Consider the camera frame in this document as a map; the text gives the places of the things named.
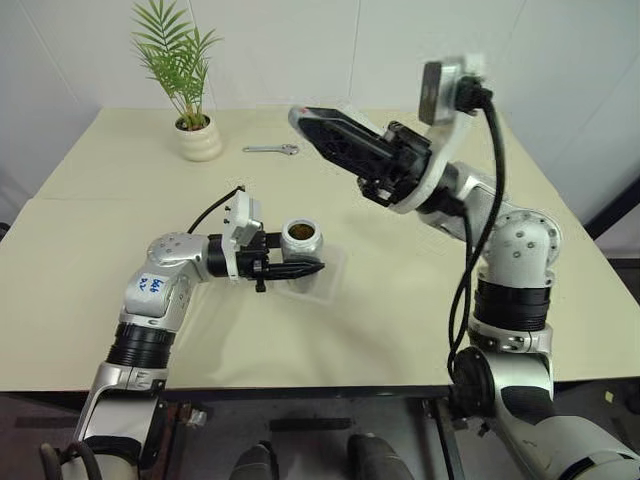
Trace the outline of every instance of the wall tile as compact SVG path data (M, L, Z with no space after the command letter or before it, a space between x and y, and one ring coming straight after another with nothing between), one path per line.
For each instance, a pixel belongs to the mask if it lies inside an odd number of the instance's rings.
M640 59L571 140L548 177L586 222L640 175Z
M525 5L499 67L496 99L545 172L637 54L637 10L635 0Z
M22 1L81 102L96 107L171 108L157 82L145 78L134 54L133 1ZM187 9L191 20L187 0L178 0L177 7ZM206 105L213 105L210 95Z
M348 95L358 0L191 0L213 48L219 108L331 103Z
M496 74L524 0L362 0L351 98L415 111L426 61L483 53Z
M0 221L12 221L91 122L17 1L0 7Z

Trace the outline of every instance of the silver wrench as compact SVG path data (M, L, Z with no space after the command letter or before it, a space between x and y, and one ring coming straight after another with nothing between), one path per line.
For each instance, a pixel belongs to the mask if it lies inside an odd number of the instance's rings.
M259 147L244 147L243 152L280 152L285 155L295 155L300 151L297 145L285 143L284 145L272 145L272 146L259 146Z

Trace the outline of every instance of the beige table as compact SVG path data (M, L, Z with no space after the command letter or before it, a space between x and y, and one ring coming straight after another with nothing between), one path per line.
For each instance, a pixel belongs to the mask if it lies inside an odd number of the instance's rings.
M103 110L0 244L0 390L86 389L113 340L129 276L156 236L185 230L238 183L265 226L317 220L348 259L328 306L217 279L198 288L171 357L169 387L443 385L447 317L463 245L360 197L352 175L288 126L286 108L221 111L222 157L174 152L173 112ZM378 124L413 115L372 112ZM640 375L640 310L506 126L508 190L547 211L565 243L549 322L556 379ZM298 143L300 154L246 154ZM492 171L479 119L458 159ZM221 231L222 212L200 227Z

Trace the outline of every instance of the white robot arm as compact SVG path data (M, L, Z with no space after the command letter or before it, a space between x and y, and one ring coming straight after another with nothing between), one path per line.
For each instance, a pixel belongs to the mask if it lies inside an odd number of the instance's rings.
M147 260L127 285L115 342L100 364L74 433L62 454L48 444L40 454L47 480L138 478L153 465L160 448L165 403L160 393L169 374L173 340L194 287L214 277L265 280L310 275L324 265L314 259L269 263L280 248L279 233L265 233L260 204L242 187L208 211L229 201L221 235L168 233L151 243Z
M503 198L503 146L479 66L475 58L425 66L419 117L432 125L426 136L398 122L377 135L331 109L294 107L289 120L323 157L359 177L366 198L398 213L416 210L426 224L475 246L471 260L484 258L473 317L463 323L471 346L456 354L462 335L450 338L452 396L465 414L484 417L530 478L635 480L635 452L586 419L554 413L546 315L561 232L544 213ZM478 108L494 140L495 180L449 163ZM463 277L461 286L469 285Z

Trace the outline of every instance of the black rubber boot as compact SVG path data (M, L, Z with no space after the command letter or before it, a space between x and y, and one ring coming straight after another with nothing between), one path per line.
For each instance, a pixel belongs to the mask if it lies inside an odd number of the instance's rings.
M414 480L393 448L375 435L352 435L347 454L354 480Z
M278 460L269 442L260 442L240 455L229 480L278 480Z

